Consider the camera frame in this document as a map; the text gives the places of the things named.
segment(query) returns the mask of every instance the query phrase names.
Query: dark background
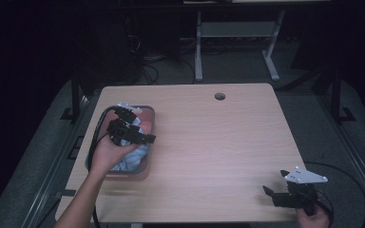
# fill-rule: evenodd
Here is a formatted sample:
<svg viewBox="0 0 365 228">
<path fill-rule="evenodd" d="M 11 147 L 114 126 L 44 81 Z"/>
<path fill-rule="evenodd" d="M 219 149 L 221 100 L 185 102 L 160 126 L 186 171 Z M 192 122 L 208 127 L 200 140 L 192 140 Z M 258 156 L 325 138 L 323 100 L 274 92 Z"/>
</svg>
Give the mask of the dark background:
<svg viewBox="0 0 365 228">
<path fill-rule="evenodd" d="M 0 196 L 50 103 L 72 75 L 79 76 L 85 94 L 100 86 L 133 84 L 139 77 L 139 56 L 128 51 L 123 15 L 81 12 L 74 6 L 80 1 L 0 1 Z M 138 16 L 133 28 L 139 28 L 145 43 L 173 58 L 178 58 L 178 38 L 195 35 L 192 12 Z M 279 39 L 287 37 L 301 39 L 294 67 L 331 64 L 365 104 L 365 1 L 302 13 L 288 10 Z M 118 46 L 105 51 L 114 39 Z"/>
</svg>

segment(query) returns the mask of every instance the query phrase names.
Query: hand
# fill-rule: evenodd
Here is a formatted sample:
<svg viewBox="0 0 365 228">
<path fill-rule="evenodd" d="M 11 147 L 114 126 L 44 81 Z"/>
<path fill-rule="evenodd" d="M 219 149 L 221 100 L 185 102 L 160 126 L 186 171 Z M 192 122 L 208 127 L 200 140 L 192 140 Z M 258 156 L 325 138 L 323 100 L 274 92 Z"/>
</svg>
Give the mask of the hand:
<svg viewBox="0 0 365 228">
<path fill-rule="evenodd" d="M 105 176 L 126 154 L 134 151 L 138 147 L 138 144 L 118 146 L 112 142 L 108 135 L 105 135 L 97 144 L 90 172 L 98 172 Z"/>
<path fill-rule="evenodd" d="M 316 205 L 314 215 L 308 217 L 302 208 L 296 209 L 298 225 L 300 228 L 328 228 L 330 219 L 327 213 Z"/>
</svg>

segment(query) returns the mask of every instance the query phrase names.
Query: plastic container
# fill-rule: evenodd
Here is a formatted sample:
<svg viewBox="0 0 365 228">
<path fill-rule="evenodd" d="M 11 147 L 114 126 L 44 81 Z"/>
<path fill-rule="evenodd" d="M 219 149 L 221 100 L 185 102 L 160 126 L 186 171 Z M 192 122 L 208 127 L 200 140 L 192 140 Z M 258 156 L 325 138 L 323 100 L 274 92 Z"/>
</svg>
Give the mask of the plastic container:
<svg viewBox="0 0 365 228">
<path fill-rule="evenodd" d="M 108 107 L 102 114 L 99 122 L 97 123 L 96 130 L 93 136 L 93 142 L 90 146 L 89 153 L 94 151 L 92 146 L 95 147 L 97 141 L 101 139 L 106 134 L 106 129 L 109 125 L 109 122 L 118 118 L 117 114 L 115 114 L 114 108 L 116 106 Z M 136 116 L 141 120 L 139 127 L 143 129 L 145 134 L 153 134 L 154 130 L 154 122 L 155 122 L 155 110 L 151 106 L 138 106 L 133 105 L 133 107 L 139 107 L 142 112 L 135 113 Z M 138 168 L 132 171 L 109 171 L 106 175 L 107 180 L 116 180 L 116 181 L 141 181 L 144 180 L 149 174 L 149 166 L 150 166 L 150 157 L 151 157 L 151 144 L 147 145 L 147 154 L 145 157 L 141 159 L 141 163 Z M 85 161 L 85 166 L 87 168 L 88 163 L 88 154 Z"/>
</svg>

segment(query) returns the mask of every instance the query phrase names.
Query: gray floor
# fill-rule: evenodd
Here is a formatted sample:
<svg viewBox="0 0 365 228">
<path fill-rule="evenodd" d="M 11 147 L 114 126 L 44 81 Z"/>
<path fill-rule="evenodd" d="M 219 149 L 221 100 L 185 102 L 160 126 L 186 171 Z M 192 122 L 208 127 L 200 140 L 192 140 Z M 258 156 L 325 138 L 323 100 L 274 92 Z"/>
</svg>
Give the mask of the gray floor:
<svg viewBox="0 0 365 228">
<path fill-rule="evenodd" d="M 278 43 L 273 59 L 281 79 L 279 82 L 272 82 L 260 53 L 264 47 L 263 42 L 258 42 L 250 44 L 245 50 L 234 49 L 218 55 L 204 55 L 202 84 L 268 83 L 273 87 L 281 87 L 306 73 L 303 70 L 290 68 L 297 44 Z M 193 66 L 192 53 L 184 54 L 182 58 Z M 185 62 L 160 61 L 152 66 L 160 72 L 157 81 L 159 86 L 190 84 L 194 77 L 191 67 Z M 154 71 L 151 70 L 147 68 L 154 77 Z M 346 170 L 363 183 L 364 179 L 357 171 L 358 166 L 353 162 L 350 150 L 354 149 L 365 164 L 365 108 L 357 93 L 350 86 L 343 84 L 341 104 L 350 108 L 356 122 L 347 122 L 339 126 L 333 122 L 327 111 L 326 101 L 329 100 L 329 94 L 316 96 L 311 92 L 313 83 L 314 80 L 310 80 L 289 92 L 277 92 L 300 154 L 305 161 L 323 162 Z M 144 77 L 137 83 L 137 85 L 145 84 Z M 99 95 L 100 90 L 84 102 L 82 116 L 77 123 L 71 124 L 70 121 L 60 120 L 64 109 L 71 106 L 70 83 L 64 85 L 0 199 L 0 227 L 36 227 L 42 220 L 44 222 L 40 227 L 53 225 L 55 203 L 64 192 L 74 163 L 74 160 L 67 159 L 68 154 L 72 152 L 71 148 L 78 141 L 78 137 L 80 139 L 85 135 Z M 344 134 L 351 140 L 351 145 L 346 143 Z M 75 156 L 75 153 L 77 150 L 73 151 L 71 156 Z M 328 183 L 319 184 L 317 188 L 328 196 L 335 207 L 333 227 L 360 227 L 365 215 L 365 200 L 357 185 L 335 169 L 310 163 L 307 164 L 307 168 L 329 178 Z M 102 227 L 128 226 L 129 224 L 102 225 Z M 165 227 L 186 226 L 297 227 L 295 222 L 165 225 Z"/>
</svg>

